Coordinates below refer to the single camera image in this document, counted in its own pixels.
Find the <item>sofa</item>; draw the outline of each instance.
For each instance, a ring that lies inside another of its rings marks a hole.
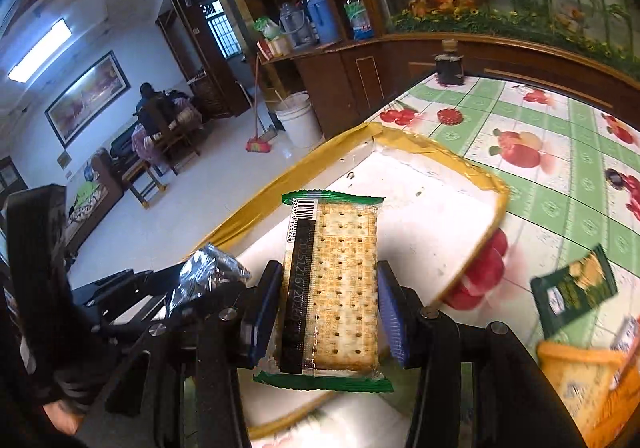
[[[119,177],[114,175],[111,157],[101,148],[79,171],[77,188],[67,186],[66,249],[76,256],[86,238],[123,195]]]

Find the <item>metal screw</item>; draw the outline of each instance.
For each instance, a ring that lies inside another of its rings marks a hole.
[[[235,319],[236,316],[238,316],[238,311],[236,311],[233,307],[227,307],[226,309],[220,311],[220,313],[218,314],[218,317],[223,322],[230,322],[231,320]]]
[[[509,331],[509,328],[502,322],[493,322],[491,324],[492,332],[496,334],[506,334]]]
[[[149,327],[149,334],[152,336],[162,336],[166,332],[166,325],[163,323],[154,323]]]
[[[440,316],[440,311],[438,311],[435,307],[423,307],[420,309],[420,316],[426,318],[427,320],[434,320],[438,316]]]

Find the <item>black label strip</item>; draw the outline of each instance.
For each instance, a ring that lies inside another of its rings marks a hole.
[[[309,301],[309,281],[311,279],[315,232],[315,220],[298,219],[289,273],[280,356],[280,370],[288,374],[302,374],[306,306]]]

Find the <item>fruit-patterned tablecloth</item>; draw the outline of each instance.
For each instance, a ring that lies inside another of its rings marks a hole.
[[[456,125],[438,112],[455,107]],[[530,279],[602,244],[618,295],[556,338],[608,348],[623,317],[640,314],[640,135],[599,107],[536,87],[467,77],[441,86],[430,76],[374,121],[422,134],[504,179],[511,201],[501,229],[508,248],[500,284],[469,310],[443,306],[459,322],[507,323],[532,354],[542,339]]]

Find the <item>cracker package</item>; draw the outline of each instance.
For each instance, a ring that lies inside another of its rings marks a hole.
[[[292,206],[278,320],[254,378],[302,390],[390,392],[378,370],[376,211],[383,198],[328,190]]]
[[[531,279],[545,339],[618,293],[601,245],[584,258],[546,276]]]

